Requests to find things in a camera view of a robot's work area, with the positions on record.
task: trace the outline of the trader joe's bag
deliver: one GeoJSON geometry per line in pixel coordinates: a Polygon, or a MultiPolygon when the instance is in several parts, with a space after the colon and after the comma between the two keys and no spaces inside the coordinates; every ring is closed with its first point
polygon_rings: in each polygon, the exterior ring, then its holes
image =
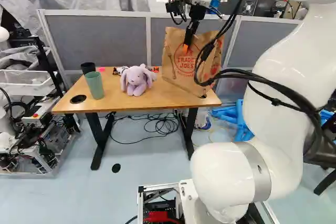
{"type": "MultiPolygon", "coordinates": [[[[213,39],[217,31],[194,35],[187,53],[182,50],[185,30],[166,27],[162,54],[162,78],[198,97],[206,96],[212,86],[201,87],[194,81],[195,60],[198,52],[213,39]]],[[[208,80],[221,69],[222,45],[224,36],[215,43],[209,57],[200,66],[197,76],[200,82],[208,80]]]]}

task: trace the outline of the white storage bin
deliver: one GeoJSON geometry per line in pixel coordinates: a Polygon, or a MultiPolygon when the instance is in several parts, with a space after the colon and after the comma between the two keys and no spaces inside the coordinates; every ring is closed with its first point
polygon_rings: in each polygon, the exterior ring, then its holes
{"type": "Polygon", "coordinates": [[[9,95],[35,95],[38,97],[44,97],[55,89],[47,71],[5,69],[0,70],[0,87],[5,89],[9,95]]]}

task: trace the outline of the plush bunny ear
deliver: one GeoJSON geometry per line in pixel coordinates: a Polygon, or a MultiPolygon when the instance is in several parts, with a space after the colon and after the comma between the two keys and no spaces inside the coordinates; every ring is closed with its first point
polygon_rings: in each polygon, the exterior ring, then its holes
{"type": "Polygon", "coordinates": [[[127,72],[128,72],[128,69],[124,69],[122,74],[121,74],[121,77],[120,77],[120,88],[121,88],[121,91],[125,91],[126,90],[126,86],[127,86],[127,72]]]}
{"type": "Polygon", "coordinates": [[[147,82],[148,88],[151,88],[153,86],[153,80],[152,80],[151,72],[147,68],[144,68],[143,73],[146,76],[146,82],[147,82]]]}

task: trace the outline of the trader joe's logo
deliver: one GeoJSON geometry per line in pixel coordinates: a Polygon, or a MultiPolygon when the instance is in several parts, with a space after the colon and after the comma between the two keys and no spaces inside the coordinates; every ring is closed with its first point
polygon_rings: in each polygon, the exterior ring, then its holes
{"type": "Polygon", "coordinates": [[[192,44],[189,46],[187,53],[183,52],[183,43],[181,43],[174,54],[174,61],[177,69],[181,74],[193,73],[195,70],[195,60],[198,55],[199,48],[192,44]]]}

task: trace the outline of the gray floor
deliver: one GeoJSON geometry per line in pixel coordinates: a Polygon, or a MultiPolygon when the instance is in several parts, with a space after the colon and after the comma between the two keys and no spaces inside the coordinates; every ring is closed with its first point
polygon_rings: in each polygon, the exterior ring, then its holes
{"type": "MultiPolygon", "coordinates": [[[[146,137],[143,123],[120,122],[113,137],[124,142],[146,137]]],[[[133,145],[109,141],[100,169],[91,171],[96,145],[87,121],[82,129],[55,179],[0,179],[1,223],[123,224],[136,215],[139,185],[190,178],[180,131],[133,145]],[[117,174],[111,171],[115,163],[121,164],[117,174]]],[[[233,136],[234,130],[215,121],[211,131],[194,132],[193,141],[202,145],[210,140],[230,141],[233,136]]],[[[305,165],[299,188],[285,199],[270,202],[280,223],[335,222],[336,185],[320,197],[312,193],[325,175],[321,168],[305,165]]]]}

